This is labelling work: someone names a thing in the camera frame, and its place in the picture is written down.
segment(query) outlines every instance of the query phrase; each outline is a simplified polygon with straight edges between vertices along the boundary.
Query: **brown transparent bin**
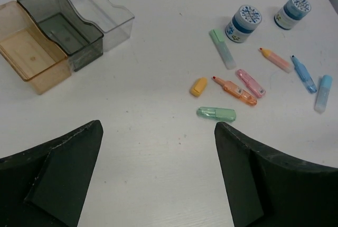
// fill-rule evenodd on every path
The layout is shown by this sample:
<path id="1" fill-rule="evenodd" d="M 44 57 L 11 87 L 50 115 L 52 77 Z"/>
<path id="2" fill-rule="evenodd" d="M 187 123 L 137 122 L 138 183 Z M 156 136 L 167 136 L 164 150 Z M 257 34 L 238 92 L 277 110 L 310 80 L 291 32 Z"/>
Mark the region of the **brown transparent bin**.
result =
<path id="1" fill-rule="evenodd" d="M 71 75 L 66 54 L 15 1 L 0 5 L 0 53 L 37 94 Z"/>

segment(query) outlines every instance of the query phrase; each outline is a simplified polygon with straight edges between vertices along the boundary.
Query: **light blue marker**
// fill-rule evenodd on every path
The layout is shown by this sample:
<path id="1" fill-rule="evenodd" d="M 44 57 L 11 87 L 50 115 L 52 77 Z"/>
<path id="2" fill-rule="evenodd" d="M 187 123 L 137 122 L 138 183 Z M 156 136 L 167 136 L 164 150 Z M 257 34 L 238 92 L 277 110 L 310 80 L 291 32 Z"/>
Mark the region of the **light blue marker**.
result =
<path id="1" fill-rule="evenodd" d="M 305 88 L 310 92 L 310 93 L 316 93 L 317 92 L 317 87 L 315 83 L 313 82 L 309 72 L 307 71 L 306 67 L 299 62 L 299 60 L 293 55 L 291 56 L 291 60 L 294 63 L 295 70 L 297 74 L 299 75 L 301 81 L 303 82 Z"/>
<path id="2" fill-rule="evenodd" d="M 315 110 L 320 114 L 325 111 L 328 94 L 332 85 L 332 77 L 330 75 L 324 75 L 319 88 Z"/>

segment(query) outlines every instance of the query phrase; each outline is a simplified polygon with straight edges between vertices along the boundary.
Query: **green highlighter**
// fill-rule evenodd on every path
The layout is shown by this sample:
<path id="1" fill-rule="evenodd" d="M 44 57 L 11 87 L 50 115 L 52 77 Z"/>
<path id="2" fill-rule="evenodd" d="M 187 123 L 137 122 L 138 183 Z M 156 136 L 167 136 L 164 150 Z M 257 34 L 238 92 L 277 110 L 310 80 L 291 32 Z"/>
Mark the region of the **green highlighter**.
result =
<path id="1" fill-rule="evenodd" d="M 214 29 L 209 32 L 209 35 L 213 43 L 215 43 L 215 46 L 220 53 L 220 56 L 222 57 L 222 60 L 225 63 L 227 69 L 232 70 L 236 68 L 236 63 L 234 62 L 230 50 L 225 43 L 223 32 L 220 29 Z"/>
<path id="2" fill-rule="evenodd" d="M 197 109 L 197 115 L 204 118 L 226 122 L 233 122 L 236 120 L 236 112 L 233 109 L 226 108 L 200 107 Z"/>

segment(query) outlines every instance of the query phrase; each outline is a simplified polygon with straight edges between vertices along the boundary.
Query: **pen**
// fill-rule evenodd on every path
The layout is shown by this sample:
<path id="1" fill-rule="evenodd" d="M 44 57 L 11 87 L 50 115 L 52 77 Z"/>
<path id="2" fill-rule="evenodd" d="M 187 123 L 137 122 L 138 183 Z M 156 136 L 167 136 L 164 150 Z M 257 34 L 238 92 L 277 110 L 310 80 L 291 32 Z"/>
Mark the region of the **pen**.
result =
<path id="1" fill-rule="evenodd" d="M 319 92 L 315 105 L 315 110 L 320 114 L 323 113 L 326 109 L 326 103 L 328 99 L 328 94 L 330 93 L 331 85 L 332 77 L 330 75 L 324 75 L 321 80 L 321 86 L 319 87 Z"/>
<path id="2" fill-rule="evenodd" d="M 236 75 L 257 98 L 261 98 L 265 95 L 266 92 L 263 87 L 260 86 L 259 83 L 257 83 L 257 81 L 253 79 L 245 70 L 236 71 Z"/>
<path id="3" fill-rule="evenodd" d="M 310 93 L 316 93 L 317 92 L 317 87 L 315 83 L 313 82 L 309 72 L 307 71 L 306 67 L 299 62 L 299 60 L 292 55 L 291 60 L 295 66 L 295 70 L 297 74 L 299 75 L 301 81 L 303 82 L 305 88 L 310 92 Z"/>
<path id="4" fill-rule="evenodd" d="M 214 29 L 209 32 L 209 35 L 215 44 L 223 62 L 225 63 L 228 70 L 232 70 L 236 67 L 236 63 L 233 60 L 233 57 L 230 53 L 230 50 L 228 49 L 226 43 L 224 34 L 219 29 Z"/>
<path id="5" fill-rule="evenodd" d="M 290 73 L 292 71 L 291 64 L 285 61 L 280 56 L 276 55 L 274 52 L 268 49 L 259 49 L 262 53 L 262 55 L 268 59 L 270 62 L 274 63 L 278 67 L 280 67 L 282 70 L 284 70 L 287 73 Z"/>
<path id="6" fill-rule="evenodd" d="M 226 122 L 233 122 L 236 120 L 236 112 L 233 109 L 216 108 L 216 107 L 200 107 L 197 109 L 197 115 Z"/>
<path id="7" fill-rule="evenodd" d="M 220 86 L 222 86 L 223 90 L 230 93 L 234 97 L 240 99 L 245 104 L 248 104 L 249 106 L 255 106 L 257 104 L 257 99 L 251 95 L 250 93 L 244 91 L 242 88 L 237 86 L 231 81 L 224 81 L 220 78 L 213 77 L 212 78 L 216 83 L 218 83 Z"/>

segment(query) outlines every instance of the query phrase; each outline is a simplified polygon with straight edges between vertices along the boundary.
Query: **clear plastic bin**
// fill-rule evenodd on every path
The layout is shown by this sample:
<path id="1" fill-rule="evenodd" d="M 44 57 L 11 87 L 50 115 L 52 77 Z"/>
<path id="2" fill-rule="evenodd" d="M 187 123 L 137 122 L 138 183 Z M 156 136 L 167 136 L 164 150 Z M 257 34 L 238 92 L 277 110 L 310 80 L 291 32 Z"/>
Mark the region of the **clear plastic bin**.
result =
<path id="1" fill-rule="evenodd" d="M 103 34 L 83 21 L 68 0 L 17 0 L 42 32 L 68 55 L 75 71 L 103 54 Z"/>
<path id="2" fill-rule="evenodd" d="M 70 0 L 77 13 L 95 24 L 105 35 L 104 51 L 130 38 L 135 16 L 125 7 L 109 0 Z"/>
<path id="3" fill-rule="evenodd" d="M 0 5 L 0 53 L 37 94 L 71 75 L 67 56 L 15 1 Z"/>

